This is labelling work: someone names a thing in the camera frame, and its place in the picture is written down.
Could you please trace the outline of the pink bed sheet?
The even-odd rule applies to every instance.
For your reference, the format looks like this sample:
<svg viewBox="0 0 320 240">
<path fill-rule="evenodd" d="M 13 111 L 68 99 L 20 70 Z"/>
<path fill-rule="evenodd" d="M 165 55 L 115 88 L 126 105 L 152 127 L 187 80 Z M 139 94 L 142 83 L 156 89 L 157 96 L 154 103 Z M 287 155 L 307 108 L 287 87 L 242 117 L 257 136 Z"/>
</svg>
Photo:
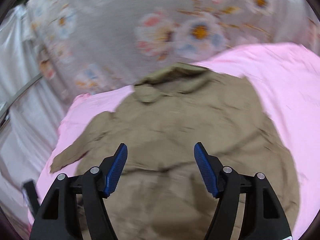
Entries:
<svg viewBox="0 0 320 240">
<path fill-rule="evenodd" d="M 242 45 L 196 62 L 218 73 L 246 76 L 295 161 L 300 208 L 293 239 L 302 239 L 319 212 L 319 56 L 293 43 Z M 80 161 L 50 174 L 54 157 L 102 111 L 113 112 L 133 92 L 125 86 L 97 95 L 77 96 L 61 121 L 59 139 L 36 184 L 40 203 L 59 173 L 75 175 Z"/>
</svg>

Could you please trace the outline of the grey floral quilt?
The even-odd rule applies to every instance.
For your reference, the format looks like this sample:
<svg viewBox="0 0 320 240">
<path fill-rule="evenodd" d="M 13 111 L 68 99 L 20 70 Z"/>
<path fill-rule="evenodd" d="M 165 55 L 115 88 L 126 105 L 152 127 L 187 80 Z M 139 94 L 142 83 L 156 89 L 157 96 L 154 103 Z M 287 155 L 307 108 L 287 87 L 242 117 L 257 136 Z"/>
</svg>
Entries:
<svg viewBox="0 0 320 240">
<path fill-rule="evenodd" d="M 115 90 L 148 75 L 187 82 L 197 64 L 245 44 L 294 43 L 319 53 L 319 17 L 309 0 L 29 0 L 42 44 L 73 95 Z"/>
</svg>

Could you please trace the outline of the khaki puffer jacket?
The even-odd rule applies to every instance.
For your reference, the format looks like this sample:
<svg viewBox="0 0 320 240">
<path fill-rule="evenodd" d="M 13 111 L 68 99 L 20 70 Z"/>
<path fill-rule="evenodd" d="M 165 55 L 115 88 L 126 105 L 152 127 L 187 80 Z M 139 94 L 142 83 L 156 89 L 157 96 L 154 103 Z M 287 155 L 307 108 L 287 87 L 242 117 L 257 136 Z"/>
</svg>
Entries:
<svg viewBox="0 0 320 240">
<path fill-rule="evenodd" d="M 144 77 L 114 112 L 96 115 L 58 154 L 51 172 L 78 163 L 83 174 L 113 155 L 128 158 L 105 200 L 119 239 L 203 239 L 217 207 L 196 165 L 202 142 L 240 174 L 266 175 L 294 227 L 299 185 L 289 150 L 245 77 L 177 63 Z"/>
</svg>

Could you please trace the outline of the silver satin curtain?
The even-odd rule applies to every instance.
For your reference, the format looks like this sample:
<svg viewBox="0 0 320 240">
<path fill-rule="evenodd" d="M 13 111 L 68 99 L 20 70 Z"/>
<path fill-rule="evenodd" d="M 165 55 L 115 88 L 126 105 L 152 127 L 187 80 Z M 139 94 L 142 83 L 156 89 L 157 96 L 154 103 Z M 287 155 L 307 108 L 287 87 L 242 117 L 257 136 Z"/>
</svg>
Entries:
<svg viewBox="0 0 320 240">
<path fill-rule="evenodd" d="M 37 181 L 57 143 L 66 107 L 40 76 L 35 38 L 24 6 L 1 24 L 1 208 L 23 239 L 29 237 L 22 184 Z"/>
</svg>

